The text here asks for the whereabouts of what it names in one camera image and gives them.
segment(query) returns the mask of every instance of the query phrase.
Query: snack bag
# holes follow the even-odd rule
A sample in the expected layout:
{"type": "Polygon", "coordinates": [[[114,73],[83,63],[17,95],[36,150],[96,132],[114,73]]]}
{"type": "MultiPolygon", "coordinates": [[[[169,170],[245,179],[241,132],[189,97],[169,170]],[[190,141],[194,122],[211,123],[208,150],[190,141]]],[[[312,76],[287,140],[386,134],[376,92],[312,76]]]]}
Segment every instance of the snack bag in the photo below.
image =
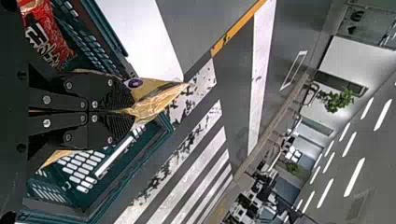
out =
{"type": "Polygon", "coordinates": [[[18,4],[27,41],[51,67],[62,71],[76,54],[56,24],[50,0],[18,0],[18,4]]]}
{"type": "Polygon", "coordinates": [[[124,82],[131,89],[135,103],[118,113],[136,117],[132,129],[149,123],[172,103],[188,86],[183,82],[162,81],[154,78],[132,78],[124,82]]]}

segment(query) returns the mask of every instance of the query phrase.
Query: dark surface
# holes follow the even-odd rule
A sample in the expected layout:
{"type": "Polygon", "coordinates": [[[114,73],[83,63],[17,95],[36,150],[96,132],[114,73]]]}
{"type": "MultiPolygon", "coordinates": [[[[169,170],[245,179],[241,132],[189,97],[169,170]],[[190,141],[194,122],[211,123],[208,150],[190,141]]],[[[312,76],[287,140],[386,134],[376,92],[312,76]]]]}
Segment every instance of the dark surface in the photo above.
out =
{"type": "Polygon", "coordinates": [[[24,41],[21,16],[15,6],[0,4],[1,38],[0,100],[0,218],[22,208],[28,146],[27,105],[29,58],[35,56],[24,41]]]}
{"type": "Polygon", "coordinates": [[[250,20],[213,60],[233,173],[248,155],[253,28],[250,20]]]}
{"type": "Polygon", "coordinates": [[[257,0],[156,0],[183,73],[257,0]]]}

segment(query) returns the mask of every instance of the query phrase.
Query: white wall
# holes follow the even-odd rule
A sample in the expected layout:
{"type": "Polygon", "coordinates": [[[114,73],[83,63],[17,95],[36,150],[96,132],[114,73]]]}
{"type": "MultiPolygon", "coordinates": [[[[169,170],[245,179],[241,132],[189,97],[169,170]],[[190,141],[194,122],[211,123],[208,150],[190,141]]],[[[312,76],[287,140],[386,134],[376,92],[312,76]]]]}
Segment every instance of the white wall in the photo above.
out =
{"type": "MultiPolygon", "coordinates": [[[[299,199],[307,200],[312,190],[316,191],[315,197],[310,204],[307,214],[319,223],[345,223],[348,208],[353,196],[367,189],[376,189],[376,193],[369,204],[368,216],[360,224],[394,223],[393,214],[396,211],[396,147],[393,140],[396,136],[396,87],[394,83],[396,75],[393,75],[375,94],[375,100],[369,113],[361,120],[364,107],[351,120],[351,126],[345,139],[339,142],[339,135],[335,137],[332,152],[335,158],[328,172],[324,175],[319,173],[312,186],[305,184],[299,199]],[[382,127],[374,132],[374,126],[381,113],[384,104],[389,98],[393,98],[389,112],[382,127]],[[350,136],[358,132],[346,157],[341,158],[350,136]],[[344,198],[344,192],[356,164],[361,158],[366,158],[365,164],[358,181],[349,197],[344,198]],[[320,209],[317,209],[318,201],[326,188],[327,183],[334,178],[334,183],[329,194],[320,209]]],[[[322,159],[319,166],[324,167],[330,155],[322,159]]]]}
{"type": "MultiPolygon", "coordinates": [[[[298,132],[322,146],[329,145],[331,139],[342,131],[347,122],[365,105],[375,91],[396,71],[396,51],[380,49],[335,36],[327,50],[319,70],[369,88],[361,97],[355,98],[355,104],[328,113],[319,100],[302,110],[302,115],[334,130],[327,137],[314,130],[304,129],[298,132]]],[[[324,91],[339,92],[319,84],[324,91]]],[[[312,148],[312,155],[318,153],[312,148]]]]}

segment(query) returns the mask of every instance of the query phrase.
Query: green plant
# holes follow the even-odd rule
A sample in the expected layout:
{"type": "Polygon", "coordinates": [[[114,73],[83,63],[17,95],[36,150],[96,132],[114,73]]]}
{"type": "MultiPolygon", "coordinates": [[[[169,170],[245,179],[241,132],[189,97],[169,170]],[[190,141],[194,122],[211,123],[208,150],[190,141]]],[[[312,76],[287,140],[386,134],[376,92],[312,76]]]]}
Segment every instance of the green plant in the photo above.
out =
{"type": "Polygon", "coordinates": [[[354,104],[355,99],[353,96],[354,93],[350,90],[344,90],[340,93],[332,93],[332,91],[320,91],[317,95],[317,99],[319,99],[324,104],[324,107],[328,112],[334,114],[338,111],[338,109],[342,109],[350,104],[354,104]]]}
{"type": "Polygon", "coordinates": [[[296,174],[300,171],[300,167],[296,163],[288,163],[286,164],[286,170],[289,173],[296,174]]]}

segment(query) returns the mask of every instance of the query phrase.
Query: screw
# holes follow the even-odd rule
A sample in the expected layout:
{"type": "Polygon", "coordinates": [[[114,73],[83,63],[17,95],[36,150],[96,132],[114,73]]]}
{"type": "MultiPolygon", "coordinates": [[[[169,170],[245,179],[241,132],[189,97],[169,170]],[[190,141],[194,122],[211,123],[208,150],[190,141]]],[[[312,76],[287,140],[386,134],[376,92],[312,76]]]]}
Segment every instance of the screw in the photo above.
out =
{"type": "Polygon", "coordinates": [[[66,88],[67,88],[68,90],[71,90],[71,89],[73,88],[73,84],[72,84],[71,82],[67,82],[67,83],[66,83],[66,88]]]}
{"type": "Polygon", "coordinates": [[[71,133],[67,133],[64,136],[64,140],[66,140],[66,142],[70,142],[72,140],[72,134],[71,133]]]}
{"type": "Polygon", "coordinates": [[[81,117],[79,117],[79,118],[81,119],[81,122],[85,122],[85,119],[86,119],[85,115],[81,115],[81,117]]]}
{"type": "Polygon", "coordinates": [[[98,121],[98,116],[97,115],[93,115],[92,116],[92,122],[96,123],[98,121]]]}
{"type": "Polygon", "coordinates": [[[50,127],[50,120],[49,119],[44,119],[43,125],[44,125],[44,128],[49,128],[50,127]]]}
{"type": "Polygon", "coordinates": [[[26,150],[26,145],[25,144],[18,144],[17,145],[17,151],[20,153],[24,152],[26,150]]]}
{"type": "Polygon", "coordinates": [[[93,101],[93,102],[92,102],[92,107],[93,107],[94,109],[96,109],[96,108],[98,107],[98,102],[97,102],[97,101],[93,101]]]}
{"type": "Polygon", "coordinates": [[[25,72],[18,72],[17,73],[17,77],[20,79],[20,80],[22,80],[22,81],[24,81],[24,80],[26,80],[26,78],[27,78],[27,74],[25,73],[25,72]]]}
{"type": "Polygon", "coordinates": [[[43,97],[44,105],[49,105],[49,104],[50,104],[50,101],[51,101],[50,96],[45,95],[45,96],[43,97]]]}

